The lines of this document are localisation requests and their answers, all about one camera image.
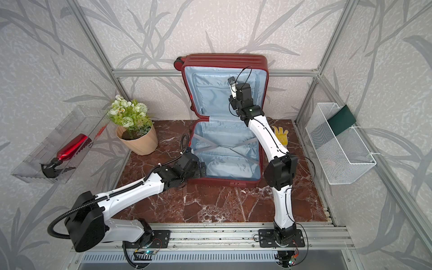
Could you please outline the red hard-shell suitcase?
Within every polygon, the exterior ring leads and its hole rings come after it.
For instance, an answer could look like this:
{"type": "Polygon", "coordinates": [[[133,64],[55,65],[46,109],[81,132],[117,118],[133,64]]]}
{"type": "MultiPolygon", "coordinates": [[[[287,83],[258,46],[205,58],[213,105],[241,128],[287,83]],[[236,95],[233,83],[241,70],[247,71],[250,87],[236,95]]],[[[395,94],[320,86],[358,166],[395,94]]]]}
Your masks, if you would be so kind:
{"type": "Polygon", "coordinates": [[[263,172],[263,150],[255,134],[234,115],[229,104],[228,78],[248,83],[256,105],[263,106],[268,62],[254,54],[191,54],[180,56],[174,68],[182,73],[198,120],[189,146],[207,166],[207,176],[194,184],[254,188],[263,172]]]}

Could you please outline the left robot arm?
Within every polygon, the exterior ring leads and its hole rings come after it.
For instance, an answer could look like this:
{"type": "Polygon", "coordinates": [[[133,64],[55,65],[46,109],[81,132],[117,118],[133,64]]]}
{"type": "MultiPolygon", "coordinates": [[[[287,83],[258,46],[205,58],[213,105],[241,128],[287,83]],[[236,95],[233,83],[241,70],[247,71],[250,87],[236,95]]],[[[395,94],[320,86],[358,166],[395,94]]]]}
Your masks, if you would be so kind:
{"type": "Polygon", "coordinates": [[[82,193],[71,210],[48,225],[47,233],[57,239],[70,239],[76,252],[115,241],[129,243],[134,248],[149,246],[155,235],[146,221],[120,220],[115,215],[143,199],[206,175],[205,163],[186,150],[179,157],[153,167],[140,180],[97,195],[90,191],[82,193]]]}

